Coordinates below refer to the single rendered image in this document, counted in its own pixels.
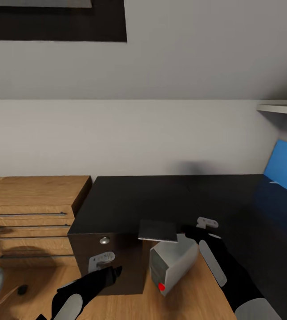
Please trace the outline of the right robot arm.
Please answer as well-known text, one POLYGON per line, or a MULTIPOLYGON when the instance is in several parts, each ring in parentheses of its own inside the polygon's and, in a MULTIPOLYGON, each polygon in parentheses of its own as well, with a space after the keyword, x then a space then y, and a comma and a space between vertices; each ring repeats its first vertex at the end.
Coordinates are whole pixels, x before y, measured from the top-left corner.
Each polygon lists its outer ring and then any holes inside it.
POLYGON ((227 253, 222 238, 205 226, 217 228, 215 220, 198 217, 197 227, 182 224, 182 232, 198 248, 223 290, 237 320, 282 320, 251 280, 246 269, 227 253))

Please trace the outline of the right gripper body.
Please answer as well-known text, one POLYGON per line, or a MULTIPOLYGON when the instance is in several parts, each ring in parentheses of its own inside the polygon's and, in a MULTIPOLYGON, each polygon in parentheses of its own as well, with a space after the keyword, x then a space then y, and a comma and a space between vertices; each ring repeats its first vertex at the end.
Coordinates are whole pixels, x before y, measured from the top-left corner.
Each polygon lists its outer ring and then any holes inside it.
POLYGON ((189 239, 193 239, 195 241, 198 241, 197 240, 197 236, 200 232, 202 231, 207 231, 207 232, 210 232, 212 233, 211 230, 207 230, 207 229, 202 229, 200 227, 196 227, 196 226, 192 226, 192 225, 186 225, 186 232, 185 232, 185 236, 189 239))

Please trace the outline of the notebook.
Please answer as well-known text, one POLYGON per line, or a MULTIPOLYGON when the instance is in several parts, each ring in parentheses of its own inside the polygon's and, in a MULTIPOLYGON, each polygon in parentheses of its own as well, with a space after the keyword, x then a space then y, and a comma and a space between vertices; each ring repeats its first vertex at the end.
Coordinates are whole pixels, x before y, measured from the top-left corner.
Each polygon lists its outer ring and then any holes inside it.
POLYGON ((155 240, 177 243, 175 222, 141 220, 138 238, 140 240, 155 240))

